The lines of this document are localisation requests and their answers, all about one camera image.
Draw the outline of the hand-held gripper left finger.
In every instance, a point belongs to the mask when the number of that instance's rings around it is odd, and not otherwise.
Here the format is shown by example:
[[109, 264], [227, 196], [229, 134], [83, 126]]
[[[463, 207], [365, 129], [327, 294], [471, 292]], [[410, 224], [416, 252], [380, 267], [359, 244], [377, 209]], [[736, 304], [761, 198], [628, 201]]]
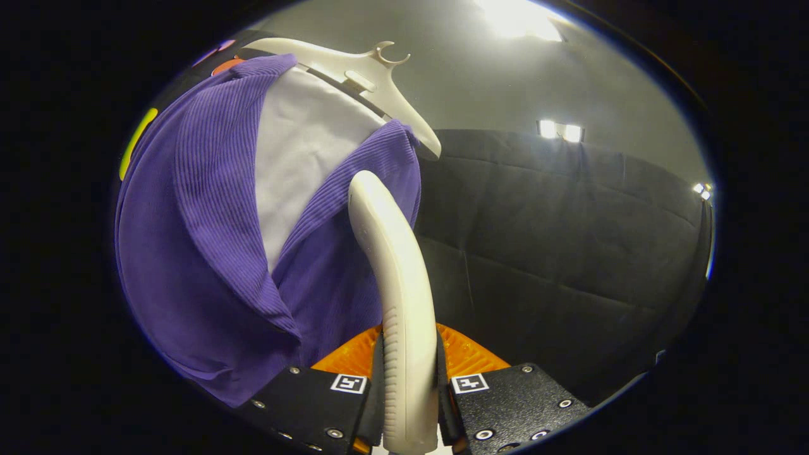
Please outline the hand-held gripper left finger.
[[277, 444], [272, 454], [370, 454], [384, 419], [382, 327], [309, 368], [285, 368], [237, 414]]

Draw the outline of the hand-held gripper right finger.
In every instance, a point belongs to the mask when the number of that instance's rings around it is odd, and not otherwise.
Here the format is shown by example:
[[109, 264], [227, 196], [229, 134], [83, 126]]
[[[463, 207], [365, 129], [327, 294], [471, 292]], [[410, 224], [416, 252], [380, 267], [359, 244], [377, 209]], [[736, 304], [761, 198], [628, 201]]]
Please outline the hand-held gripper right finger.
[[538, 365], [509, 365], [443, 324], [436, 360], [441, 440], [454, 454], [526, 454], [590, 414]]

